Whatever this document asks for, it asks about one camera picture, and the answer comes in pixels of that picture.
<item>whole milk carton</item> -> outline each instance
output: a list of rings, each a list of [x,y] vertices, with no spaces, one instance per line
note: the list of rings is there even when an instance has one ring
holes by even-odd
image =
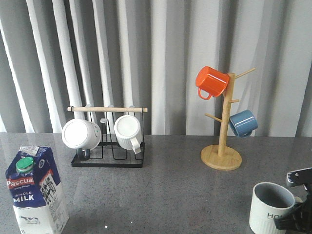
[[[68,220],[50,147],[22,146],[5,172],[22,234],[60,234]]]

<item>wooden peg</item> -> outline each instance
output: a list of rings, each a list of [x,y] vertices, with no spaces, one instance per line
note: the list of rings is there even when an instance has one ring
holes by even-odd
[[[255,68],[252,68],[252,69],[250,69],[250,70],[248,70],[248,71],[246,71],[246,72],[243,72],[242,74],[237,75],[237,76],[235,77],[235,79],[240,78],[240,77],[242,77],[242,76],[244,76],[244,75],[247,75],[248,73],[253,72],[254,70],[255,70]]]
[[[217,117],[214,117],[214,116],[212,116],[212,115],[210,115],[210,114],[208,114],[208,113],[206,113],[205,116],[208,116],[208,117],[210,117],[210,118],[213,118],[214,120],[219,121],[220,123],[222,123],[222,120],[221,120],[221,119],[219,119],[219,118],[217,118]]]
[[[239,99],[229,100],[228,103],[239,102]]]

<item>printed text on mug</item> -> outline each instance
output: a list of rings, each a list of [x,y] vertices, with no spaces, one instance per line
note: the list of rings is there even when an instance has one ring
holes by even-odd
[[[278,215],[278,214],[270,214],[270,213],[268,213],[268,216],[267,216],[267,218],[280,218],[280,217],[283,217],[282,215]]]

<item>wooden pole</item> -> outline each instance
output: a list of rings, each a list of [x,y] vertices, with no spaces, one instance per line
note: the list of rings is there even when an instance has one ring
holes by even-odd
[[[229,73],[230,80],[228,86],[226,88],[225,97],[223,100],[223,110],[222,110],[222,123],[220,129],[220,138],[219,138],[219,147],[218,147],[218,156],[222,157],[224,154],[224,149],[226,146],[226,138],[228,135],[228,126],[229,126],[229,118],[231,111],[231,100],[233,97],[234,90],[234,82],[235,82],[235,74]]]

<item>granite countertop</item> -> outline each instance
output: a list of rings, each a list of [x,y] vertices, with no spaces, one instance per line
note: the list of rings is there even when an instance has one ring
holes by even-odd
[[[0,133],[0,233],[20,233],[5,170],[21,145],[52,148],[70,217],[64,234],[252,234],[253,186],[286,186],[286,172],[311,167],[311,141],[228,137],[243,161],[234,171],[218,171],[200,159],[218,137],[147,135],[143,168],[79,168],[71,166],[75,150],[61,134]],[[303,187],[290,191],[305,199]]]

